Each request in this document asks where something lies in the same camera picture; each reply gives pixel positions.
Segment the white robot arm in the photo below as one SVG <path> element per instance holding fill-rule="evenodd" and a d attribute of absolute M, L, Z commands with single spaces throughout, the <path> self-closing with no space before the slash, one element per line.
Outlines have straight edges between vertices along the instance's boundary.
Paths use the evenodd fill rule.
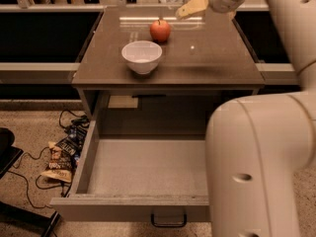
<path fill-rule="evenodd" d="M 190 0 L 236 10 L 245 0 Z M 301 84 L 295 93 L 238 98 L 215 110 L 205 135 L 212 237 L 300 237 L 293 174 L 315 163 L 316 0 L 266 0 Z"/>

